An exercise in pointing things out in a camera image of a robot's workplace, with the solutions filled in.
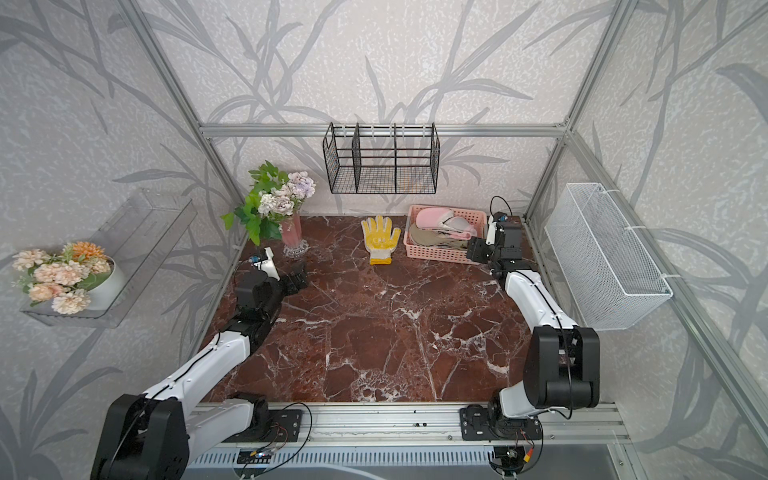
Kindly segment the pink baseball cap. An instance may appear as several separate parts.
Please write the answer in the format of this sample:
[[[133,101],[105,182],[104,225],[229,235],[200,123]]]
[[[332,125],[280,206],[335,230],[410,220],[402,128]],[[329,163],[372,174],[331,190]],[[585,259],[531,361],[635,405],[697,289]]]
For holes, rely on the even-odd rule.
[[[423,230],[442,232],[456,239],[469,240],[477,236],[476,228],[468,220],[445,207],[420,210],[416,216],[416,226]]]

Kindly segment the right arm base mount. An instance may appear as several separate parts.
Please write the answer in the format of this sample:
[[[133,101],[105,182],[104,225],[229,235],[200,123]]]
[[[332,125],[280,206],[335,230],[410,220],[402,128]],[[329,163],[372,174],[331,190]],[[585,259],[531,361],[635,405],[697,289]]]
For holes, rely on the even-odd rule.
[[[496,408],[471,404],[459,410],[461,436],[465,441],[531,440],[543,438],[542,424],[531,417],[509,418]]]

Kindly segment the beige baseball cap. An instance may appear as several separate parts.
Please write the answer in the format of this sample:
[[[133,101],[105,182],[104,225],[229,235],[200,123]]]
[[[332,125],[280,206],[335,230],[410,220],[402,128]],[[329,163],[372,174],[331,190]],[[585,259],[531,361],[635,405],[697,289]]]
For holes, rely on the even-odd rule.
[[[450,235],[442,232],[423,230],[415,224],[409,227],[409,238],[415,245],[426,248],[446,248],[452,250],[466,251],[468,241],[452,238]]]

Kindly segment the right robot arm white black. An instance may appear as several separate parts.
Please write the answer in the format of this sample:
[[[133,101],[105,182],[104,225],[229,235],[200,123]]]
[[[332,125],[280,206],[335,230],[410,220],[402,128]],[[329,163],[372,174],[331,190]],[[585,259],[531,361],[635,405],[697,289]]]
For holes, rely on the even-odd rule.
[[[600,401],[600,339],[578,325],[547,291],[539,273],[522,259],[522,226],[506,215],[488,222],[484,239],[474,237],[467,257],[485,263],[531,332],[523,377],[493,396],[495,423],[532,418],[555,410],[568,418]]]

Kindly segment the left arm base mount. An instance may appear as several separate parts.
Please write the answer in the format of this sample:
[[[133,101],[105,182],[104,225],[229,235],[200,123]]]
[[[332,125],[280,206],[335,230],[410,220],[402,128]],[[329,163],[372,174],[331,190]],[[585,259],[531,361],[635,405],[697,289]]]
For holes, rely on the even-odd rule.
[[[231,436],[228,442],[293,443],[299,438],[303,411],[301,409],[272,409],[264,395],[238,392],[235,399],[248,400],[254,406],[250,425]]]

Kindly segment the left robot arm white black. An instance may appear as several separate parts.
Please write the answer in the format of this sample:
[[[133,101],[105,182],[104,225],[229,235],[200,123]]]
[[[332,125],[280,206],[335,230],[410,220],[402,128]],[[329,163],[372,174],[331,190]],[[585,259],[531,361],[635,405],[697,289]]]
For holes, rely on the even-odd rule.
[[[203,414],[194,408],[266,340],[285,297],[308,285],[306,270],[276,279],[259,272],[250,299],[203,350],[145,392],[124,394],[109,407],[91,476],[94,479],[179,479],[187,466],[223,441],[270,429],[260,395],[226,400]]]

